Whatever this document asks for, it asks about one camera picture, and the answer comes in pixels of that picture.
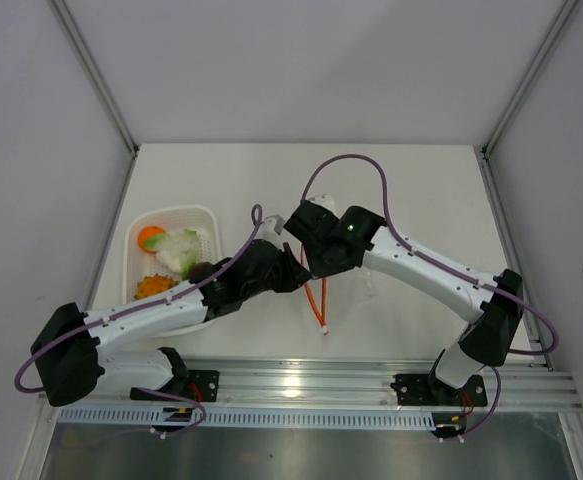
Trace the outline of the clear zip bag orange zipper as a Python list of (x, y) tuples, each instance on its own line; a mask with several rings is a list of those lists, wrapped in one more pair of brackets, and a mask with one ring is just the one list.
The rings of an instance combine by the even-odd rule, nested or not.
[(379, 294), (373, 273), (365, 268), (309, 280), (303, 285), (303, 290), (324, 337), (329, 335), (331, 326), (338, 327), (352, 321)]

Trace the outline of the small orange pineapple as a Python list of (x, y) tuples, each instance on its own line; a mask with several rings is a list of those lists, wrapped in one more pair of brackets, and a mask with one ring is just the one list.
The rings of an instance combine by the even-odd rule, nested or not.
[(134, 299), (141, 300), (147, 297), (151, 297), (170, 290), (177, 285), (178, 282), (170, 276), (158, 274), (145, 276), (136, 285)]

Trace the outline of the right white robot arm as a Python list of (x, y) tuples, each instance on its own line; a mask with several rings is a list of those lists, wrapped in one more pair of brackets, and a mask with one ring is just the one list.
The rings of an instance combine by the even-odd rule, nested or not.
[(475, 405), (485, 405), (476, 393), (477, 373), (484, 366), (502, 366), (508, 356), (522, 317), (515, 300), (522, 291), (519, 274), (505, 269), (477, 279), (466, 271), (454, 275), (431, 254), (401, 245), (383, 217), (360, 206), (336, 216), (305, 200), (284, 228), (300, 241), (314, 277), (365, 267), (429, 295), (466, 322), (427, 375), (396, 376), (392, 386), (399, 404), (459, 406), (469, 397)]

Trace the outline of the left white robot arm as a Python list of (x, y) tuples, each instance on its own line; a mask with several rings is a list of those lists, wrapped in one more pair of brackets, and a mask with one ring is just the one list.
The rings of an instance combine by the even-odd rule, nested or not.
[(310, 278), (288, 244), (256, 239), (240, 255), (197, 266), (158, 295), (107, 311), (62, 305), (30, 347), (42, 391), (52, 406), (70, 405), (102, 383), (105, 361), (122, 347), (232, 314), (264, 292), (294, 292)]

